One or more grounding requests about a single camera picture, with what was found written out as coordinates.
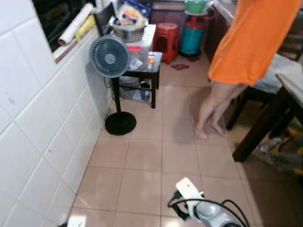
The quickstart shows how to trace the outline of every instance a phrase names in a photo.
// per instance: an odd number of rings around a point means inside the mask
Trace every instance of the black cord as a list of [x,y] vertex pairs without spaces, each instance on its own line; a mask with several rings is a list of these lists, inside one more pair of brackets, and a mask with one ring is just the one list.
[[110,86],[107,86],[106,81],[105,81],[105,77],[103,77],[103,83],[104,83],[104,85],[106,86],[106,88],[111,88],[111,87],[112,87],[111,85],[110,85]]
[[224,200],[221,204],[224,205],[227,202],[230,202],[232,205],[234,205],[238,209],[238,211],[241,213],[242,217],[244,218],[247,227],[250,227],[250,224],[249,224],[249,222],[248,222],[248,220],[247,220],[244,212],[241,210],[241,208],[234,201],[232,201],[232,200]]
[[175,206],[175,205],[177,205],[177,204],[179,204],[179,203],[182,203],[182,202],[187,202],[187,201],[201,201],[201,202],[208,202],[208,203],[213,203],[213,204],[216,204],[216,205],[218,205],[218,206],[220,206],[220,207],[222,207],[222,208],[224,208],[224,209],[226,209],[226,210],[228,210],[244,227],[249,227],[249,225],[247,226],[245,223],[244,223],[244,221],[233,211],[233,210],[231,210],[230,208],[228,208],[228,207],[226,207],[225,205],[223,205],[223,204],[221,204],[221,203],[218,203],[218,202],[216,202],[216,201],[212,201],[212,200],[206,200],[206,199],[187,199],[187,200],[179,200],[179,201],[177,201],[177,202],[175,202],[175,203],[173,203],[173,204],[168,204],[167,206],[168,207],[173,207],[173,206]]

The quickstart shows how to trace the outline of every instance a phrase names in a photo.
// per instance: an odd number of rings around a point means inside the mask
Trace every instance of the bare foot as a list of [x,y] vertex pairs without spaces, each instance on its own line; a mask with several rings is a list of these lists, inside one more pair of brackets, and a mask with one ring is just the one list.
[[218,122],[213,122],[211,120],[208,120],[207,123],[212,126],[216,131],[217,133],[220,134],[220,136],[223,136],[225,137],[225,134],[224,134],[224,130],[223,128],[218,124]]
[[195,134],[196,137],[203,143],[208,143],[208,138],[206,133],[204,132],[203,129],[200,129],[198,127],[195,127]]

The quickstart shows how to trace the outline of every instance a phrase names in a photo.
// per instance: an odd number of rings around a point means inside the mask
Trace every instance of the cabinet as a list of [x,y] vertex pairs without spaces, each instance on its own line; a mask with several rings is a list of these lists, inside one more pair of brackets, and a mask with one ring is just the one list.
[[214,8],[214,18],[209,21],[207,38],[204,45],[204,51],[210,63],[212,62],[214,53],[221,39],[226,34],[229,27],[230,24],[219,13],[219,11],[216,8]]

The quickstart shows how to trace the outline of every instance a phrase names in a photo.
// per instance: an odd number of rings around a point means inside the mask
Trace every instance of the tiled floor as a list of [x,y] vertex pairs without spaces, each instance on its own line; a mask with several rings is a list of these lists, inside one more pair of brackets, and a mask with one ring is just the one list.
[[[122,101],[137,119],[135,130],[117,137],[102,129],[73,205],[72,214],[86,214],[88,227],[200,227],[184,223],[166,207],[175,184],[188,177],[208,199],[232,199],[252,226],[299,226],[300,189],[254,156],[234,163],[232,151],[260,113],[251,103],[234,129],[221,137],[209,126],[209,144],[193,132],[201,101],[208,95],[208,61],[189,62],[176,71],[162,63],[156,109]],[[115,111],[114,103],[110,113]]]

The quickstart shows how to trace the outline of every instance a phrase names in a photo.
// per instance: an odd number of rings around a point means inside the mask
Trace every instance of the teal gas cylinder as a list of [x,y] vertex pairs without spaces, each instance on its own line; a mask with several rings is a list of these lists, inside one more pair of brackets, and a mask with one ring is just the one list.
[[187,57],[199,55],[203,34],[204,25],[197,23],[197,16],[191,16],[184,28],[180,54]]

